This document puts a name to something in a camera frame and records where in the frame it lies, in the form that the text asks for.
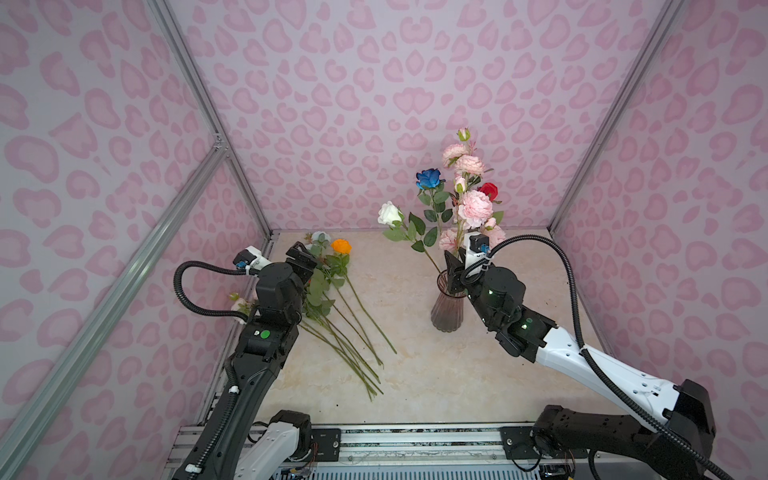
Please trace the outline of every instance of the wall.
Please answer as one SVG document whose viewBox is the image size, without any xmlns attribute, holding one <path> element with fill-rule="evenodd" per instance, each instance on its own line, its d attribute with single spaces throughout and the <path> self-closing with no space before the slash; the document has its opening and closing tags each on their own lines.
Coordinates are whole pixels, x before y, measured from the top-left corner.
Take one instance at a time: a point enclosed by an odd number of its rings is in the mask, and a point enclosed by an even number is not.
<svg viewBox="0 0 768 480">
<path fill-rule="evenodd" d="M 0 9 L 0 435 L 210 150 L 141 0 Z"/>
<path fill-rule="evenodd" d="M 273 228 L 371 227 L 469 124 L 547 225 L 661 0 L 170 2 Z"/>
<path fill-rule="evenodd" d="M 618 358 L 706 386 L 714 459 L 750 480 L 768 469 L 764 3 L 691 4 L 557 235 Z"/>
<path fill-rule="evenodd" d="M 174 295 L 179 263 L 227 266 L 263 239 L 222 165 L 141 291 L 30 458 L 24 480 L 157 478 L 178 428 L 191 425 L 234 320 L 186 310 Z M 184 289 L 228 310 L 247 280 L 188 270 Z"/>
</svg>

